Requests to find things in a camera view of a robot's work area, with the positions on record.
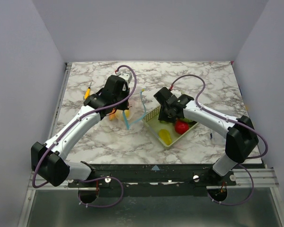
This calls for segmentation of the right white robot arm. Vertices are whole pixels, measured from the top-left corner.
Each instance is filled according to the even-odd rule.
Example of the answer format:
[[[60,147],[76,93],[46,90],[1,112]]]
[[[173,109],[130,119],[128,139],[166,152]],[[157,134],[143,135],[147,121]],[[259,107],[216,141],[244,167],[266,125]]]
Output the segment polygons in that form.
[[[160,104],[160,121],[174,123],[177,119],[188,119],[226,139],[225,153],[208,174],[209,182],[213,185],[224,182],[225,175],[237,164],[243,163],[259,142],[252,121],[246,116],[236,118],[213,109],[206,111],[195,98],[188,95],[176,97],[166,87],[155,93],[154,98]]]

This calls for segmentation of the yellow toy pear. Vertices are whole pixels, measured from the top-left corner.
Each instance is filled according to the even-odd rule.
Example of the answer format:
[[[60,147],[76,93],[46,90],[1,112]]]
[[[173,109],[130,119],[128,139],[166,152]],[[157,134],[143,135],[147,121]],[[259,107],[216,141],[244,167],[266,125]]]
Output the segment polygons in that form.
[[[130,118],[130,110],[117,110],[116,113],[115,113],[115,117],[118,119],[118,120],[121,120],[121,121],[125,121],[125,120],[129,120]]]

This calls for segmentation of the dark red toy fruit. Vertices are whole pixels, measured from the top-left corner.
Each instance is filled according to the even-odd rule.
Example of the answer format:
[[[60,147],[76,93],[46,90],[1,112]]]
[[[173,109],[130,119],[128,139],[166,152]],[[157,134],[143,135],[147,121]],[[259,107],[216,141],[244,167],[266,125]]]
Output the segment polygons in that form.
[[[177,120],[174,129],[176,133],[182,135],[189,130],[189,124],[187,122]]]

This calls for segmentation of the yellow green toy pepper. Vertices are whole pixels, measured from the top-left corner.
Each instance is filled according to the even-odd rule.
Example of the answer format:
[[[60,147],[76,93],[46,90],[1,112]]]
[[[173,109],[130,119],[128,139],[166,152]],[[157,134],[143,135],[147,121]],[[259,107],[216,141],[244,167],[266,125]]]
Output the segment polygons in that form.
[[[172,144],[172,138],[168,130],[166,129],[159,130],[158,136],[167,146]]]

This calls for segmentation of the clear zip top bag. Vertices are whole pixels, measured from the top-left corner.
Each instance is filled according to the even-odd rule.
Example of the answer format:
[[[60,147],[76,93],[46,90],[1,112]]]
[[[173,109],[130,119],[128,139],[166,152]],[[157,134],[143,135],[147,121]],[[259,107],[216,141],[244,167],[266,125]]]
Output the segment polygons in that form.
[[[110,121],[108,116],[110,114],[115,114],[117,111],[117,110],[113,110],[111,113],[108,114],[108,116],[106,116],[103,119],[104,123],[109,126],[129,130],[131,127],[133,127],[134,124],[141,121],[147,112],[147,109],[145,106],[145,98],[143,96],[145,91],[146,91],[145,88],[137,87],[133,95],[129,98],[128,101],[133,100],[135,101],[135,104],[136,104],[135,108],[132,108],[132,109],[128,108],[128,110],[130,110],[129,120],[121,121],[115,118],[114,120]]]

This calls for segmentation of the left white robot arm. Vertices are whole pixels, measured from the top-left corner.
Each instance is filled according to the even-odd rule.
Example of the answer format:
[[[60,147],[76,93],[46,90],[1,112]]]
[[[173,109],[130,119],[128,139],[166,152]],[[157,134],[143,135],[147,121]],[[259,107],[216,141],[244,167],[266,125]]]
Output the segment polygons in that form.
[[[129,84],[132,73],[108,77],[104,87],[89,95],[79,112],[65,127],[45,143],[36,142],[31,147],[31,167],[52,186],[65,180],[79,180],[84,186],[95,183],[92,167],[84,162],[66,162],[72,148],[83,135],[113,110],[128,109]]]

